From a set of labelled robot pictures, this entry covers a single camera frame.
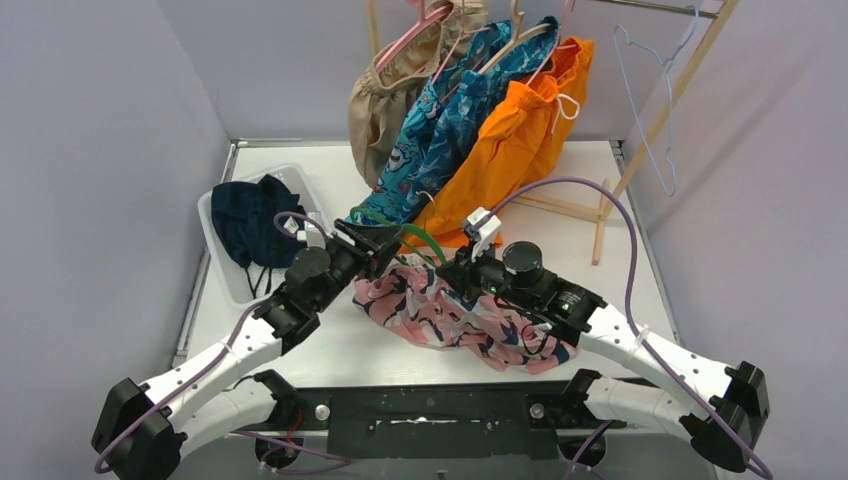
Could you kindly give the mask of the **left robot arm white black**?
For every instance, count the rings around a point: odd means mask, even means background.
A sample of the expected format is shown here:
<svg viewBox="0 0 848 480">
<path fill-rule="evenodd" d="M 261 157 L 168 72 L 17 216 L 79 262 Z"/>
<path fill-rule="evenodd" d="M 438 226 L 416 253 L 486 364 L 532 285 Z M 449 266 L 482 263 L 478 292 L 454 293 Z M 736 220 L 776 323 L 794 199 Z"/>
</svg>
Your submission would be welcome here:
<svg viewBox="0 0 848 480">
<path fill-rule="evenodd" d="M 323 246 L 295 255 L 281 285 L 248 307 L 227 337 L 161 375 L 110 389 L 92 438 L 96 473 L 166 479 L 189 454 L 234 430 L 293 419 L 295 390 L 263 365 L 302 343 L 319 327 L 319 313 L 356 278 L 379 276 L 400 248 L 398 225 L 334 226 Z"/>
</svg>

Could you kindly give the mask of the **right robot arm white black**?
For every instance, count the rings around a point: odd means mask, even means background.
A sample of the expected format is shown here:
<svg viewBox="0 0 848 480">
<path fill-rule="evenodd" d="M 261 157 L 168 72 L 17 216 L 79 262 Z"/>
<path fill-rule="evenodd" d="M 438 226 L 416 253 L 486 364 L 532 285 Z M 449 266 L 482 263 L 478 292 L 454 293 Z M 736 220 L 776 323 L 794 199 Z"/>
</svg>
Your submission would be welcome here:
<svg viewBox="0 0 848 480">
<path fill-rule="evenodd" d="M 754 453 L 770 413 L 765 374 L 757 366 L 712 360 L 637 326 L 598 294 L 546 269 L 532 242 L 511 244 L 502 258 L 475 244 L 463 247 L 437 274 L 464 299 L 503 300 L 552 337 L 649 382 L 642 387 L 579 371 L 562 400 L 571 424 L 642 424 L 688 441 L 724 470 L 772 478 Z"/>
</svg>

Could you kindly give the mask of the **pink shark print shorts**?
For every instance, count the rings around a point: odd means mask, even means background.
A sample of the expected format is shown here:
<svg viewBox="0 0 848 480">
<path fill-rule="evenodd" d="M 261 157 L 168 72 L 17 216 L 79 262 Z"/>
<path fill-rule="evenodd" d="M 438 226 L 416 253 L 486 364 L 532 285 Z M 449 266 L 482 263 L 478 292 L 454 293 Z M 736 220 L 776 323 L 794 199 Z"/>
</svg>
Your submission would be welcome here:
<svg viewBox="0 0 848 480">
<path fill-rule="evenodd" d="M 352 303 L 377 325 L 420 347 L 467 349 L 497 371 L 540 374 L 577 356 L 574 347 L 494 297 L 463 299 L 433 266 L 412 255 L 353 287 Z"/>
</svg>

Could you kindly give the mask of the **green plastic hanger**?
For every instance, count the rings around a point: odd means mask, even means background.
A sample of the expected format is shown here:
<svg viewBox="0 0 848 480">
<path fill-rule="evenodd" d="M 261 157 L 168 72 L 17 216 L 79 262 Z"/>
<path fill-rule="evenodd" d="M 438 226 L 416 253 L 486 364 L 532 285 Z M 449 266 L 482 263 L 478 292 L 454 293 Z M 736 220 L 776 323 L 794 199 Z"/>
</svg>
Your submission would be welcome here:
<svg viewBox="0 0 848 480">
<path fill-rule="evenodd" d="M 400 243 L 403 246 L 405 246 L 409 251 L 411 251 L 413 254 L 415 254 L 420 259 L 424 260 L 426 263 L 428 263 L 429 265 L 431 265 L 433 267 L 441 266 L 441 265 L 443 265 L 447 262 L 447 258 L 445 256 L 441 246 L 436 242 L 436 240 L 429 233 L 427 233 L 421 227 L 418 227 L 418 226 L 411 224 L 411 223 L 394 223 L 394 222 L 391 222 L 391 221 L 385 219 L 384 217 L 382 217 L 382 216 L 380 216 L 380 215 L 378 215 L 374 212 L 371 212 L 371 211 L 369 211 L 369 210 L 367 210 L 363 207 L 359 207 L 359 206 L 352 207 L 349 211 L 349 214 L 350 214 L 351 218 L 354 218 L 357 215 L 360 215 L 360 216 L 364 216 L 365 218 L 368 218 L 370 220 L 376 221 L 378 224 L 384 225 L 384 226 L 391 226 L 391 225 L 399 226 L 401 228 L 401 231 L 402 231 L 403 234 L 411 235 L 414 238 L 422 240 L 425 243 L 425 245 L 428 246 L 433 251 L 433 253 L 435 254 L 435 257 L 432 258 L 431 256 L 426 255 L 420 249 L 413 246 L 409 241 L 401 238 Z"/>
</svg>

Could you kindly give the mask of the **light blue wire hanger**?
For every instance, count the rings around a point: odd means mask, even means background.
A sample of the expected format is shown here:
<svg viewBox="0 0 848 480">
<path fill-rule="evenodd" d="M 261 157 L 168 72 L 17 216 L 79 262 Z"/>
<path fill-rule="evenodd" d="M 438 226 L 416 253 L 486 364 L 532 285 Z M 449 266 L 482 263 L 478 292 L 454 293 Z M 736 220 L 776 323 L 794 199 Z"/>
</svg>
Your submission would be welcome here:
<svg viewBox="0 0 848 480">
<path fill-rule="evenodd" d="M 680 190 L 674 160 L 674 110 L 675 101 L 680 97 L 675 82 L 682 78 L 676 72 L 678 58 L 689 47 L 701 24 L 708 19 L 705 12 L 694 4 L 680 6 L 676 13 L 687 17 L 688 25 L 677 42 L 667 49 L 644 41 L 623 24 L 616 25 L 612 33 L 614 52 L 634 121 L 628 139 L 631 152 L 620 184 L 627 188 L 640 169 L 646 166 L 654 175 L 660 192 L 667 198 L 675 197 Z M 652 93 L 642 102 L 638 102 L 633 93 L 627 63 L 629 56 L 645 60 L 649 69 L 658 75 Z"/>
</svg>

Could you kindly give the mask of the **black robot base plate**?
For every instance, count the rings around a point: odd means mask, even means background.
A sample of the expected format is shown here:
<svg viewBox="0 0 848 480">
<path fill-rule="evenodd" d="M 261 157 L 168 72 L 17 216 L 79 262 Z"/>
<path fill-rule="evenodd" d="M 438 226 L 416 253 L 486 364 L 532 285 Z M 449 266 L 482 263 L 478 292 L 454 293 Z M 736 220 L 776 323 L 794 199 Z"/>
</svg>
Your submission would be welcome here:
<svg viewBox="0 0 848 480">
<path fill-rule="evenodd" d="M 365 459 L 555 460 L 597 426 L 565 381 L 304 388 L 266 432 L 316 435 L 333 454 Z"/>
</svg>

